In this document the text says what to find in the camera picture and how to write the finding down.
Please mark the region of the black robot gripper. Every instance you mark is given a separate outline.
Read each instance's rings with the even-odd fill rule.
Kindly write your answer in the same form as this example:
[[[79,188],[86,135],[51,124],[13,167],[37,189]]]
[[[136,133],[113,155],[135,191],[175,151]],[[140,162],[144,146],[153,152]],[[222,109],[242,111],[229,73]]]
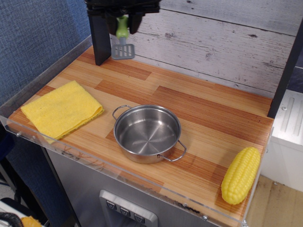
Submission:
[[[108,32],[116,35],[118,20],[116,17],[128,15],[130,34],[135,34],[142,18],[148,13],[159,13],[160,0],[85,0],[89,15],[105,17]]]

